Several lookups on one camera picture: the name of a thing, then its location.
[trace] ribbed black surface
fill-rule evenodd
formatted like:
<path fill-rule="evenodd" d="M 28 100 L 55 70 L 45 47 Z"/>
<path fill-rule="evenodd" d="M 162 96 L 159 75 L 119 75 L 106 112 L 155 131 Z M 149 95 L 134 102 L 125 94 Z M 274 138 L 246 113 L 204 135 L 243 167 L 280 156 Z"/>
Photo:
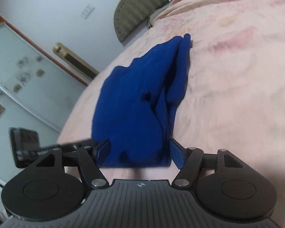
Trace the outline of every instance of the ribbed black surface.
<path fill-rule="evenodd" d="M 1 228 L 278 228 L 270 219 L 251 224 L 219 220 L 204 211 L 188 191 L 167 181 L 116 180 L 105 190 L 94 190 L 75 212 L 47 222 L 12 218 Z"/>

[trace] pink bed sheet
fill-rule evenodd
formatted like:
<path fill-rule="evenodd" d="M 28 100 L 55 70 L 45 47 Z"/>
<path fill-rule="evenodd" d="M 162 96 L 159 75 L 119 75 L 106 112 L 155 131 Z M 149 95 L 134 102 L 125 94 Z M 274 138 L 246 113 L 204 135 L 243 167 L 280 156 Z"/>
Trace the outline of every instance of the pink bed sheet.
<path fill-rule="evenodd" d="M 205 153 L 226 148 L 268 178 L 278 191 L 272 219 L 285 227 L 285 0 L 174 0 L 152 29 L 92 81 L 59 142 L 90 137 L 101 86 L 115 66 L 129 66 L 156 44 L 185 33 L 193 39 L 191 66 L 173 137 Z M 172 163 L 102 172 L 109 181 L 171 181 L 178 170 Z"/>

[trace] wooden door frame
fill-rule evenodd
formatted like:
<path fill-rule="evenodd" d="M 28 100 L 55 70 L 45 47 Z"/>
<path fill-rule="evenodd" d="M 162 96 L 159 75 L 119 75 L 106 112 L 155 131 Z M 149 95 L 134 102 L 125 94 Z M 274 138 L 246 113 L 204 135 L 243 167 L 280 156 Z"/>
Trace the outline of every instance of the wooden door frame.
<path fill-rule="evenodd" d="M 32 40 L 30 40 L 27 36 L 25 36 L 22 32 L 20 32 L 16 27 L 14 27 L 11 23 L 9 23 L 8 21 L 6 21 L 1 15 L 0 15 L 0 24 L 1 23 L 6 23 L 10 28 L 12 28 L 17 34 L 19 34 L 24 40 L 26 40 L 27 42 L 29 42 L 29 44 L 31 44 L 34 48 L 36 48 L 37 50 L 39 50 L 43 55 L 45 55 L 47 58 L 49 58 L 52 62 L 54 62 L 56 65 L 58 65 L 60 68 L 62 68 L 64 71 L 66 71 L 68 74 L 70 74 L 71 76 L 73 76 L 76 80 L 78 80 L 79 82 L 81 82 L 83 85 L 85 85 L 86 87 L 88 86 L 88 84 L 83 81 L 81 78 L 79 78 L 76 74 L 74 74 L 72 71 L 70 71 L 69 69 L 67 69 L 63 64 L 61 64 L 60 62 L 58 62 L 56 59 L 54 59 L 50 54 L 46 53 L 43 49 L 41 49 L 38 45 L 36 45 Z"/>

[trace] blue sweater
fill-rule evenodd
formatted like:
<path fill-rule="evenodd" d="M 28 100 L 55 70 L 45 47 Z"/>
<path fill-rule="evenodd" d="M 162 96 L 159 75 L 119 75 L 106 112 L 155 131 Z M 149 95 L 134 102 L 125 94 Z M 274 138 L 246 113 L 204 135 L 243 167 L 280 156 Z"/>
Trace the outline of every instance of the blue sweater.
<path fill-rule="evenodd" d="M 105 80 L 93 118 L 92 138 L 110 139 L 103 167 L 169 166 L 168 140 L 186 93 L 190 35 L 154 46 Z"/>

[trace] light switch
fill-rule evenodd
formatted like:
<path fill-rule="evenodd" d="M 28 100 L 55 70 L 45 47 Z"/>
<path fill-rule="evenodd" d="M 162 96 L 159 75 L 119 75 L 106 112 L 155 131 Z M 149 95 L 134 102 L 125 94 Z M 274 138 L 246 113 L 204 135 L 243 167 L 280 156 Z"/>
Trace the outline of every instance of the light switch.
<path fill-rule="evenodd" d="M 94 11 L 94 9 L 95 9 L 95 7 L 93 7 L 91 4 L 88 4 L 83 9 L 80 16 L 86 20 L 89 17 L 89 15 Z"/>

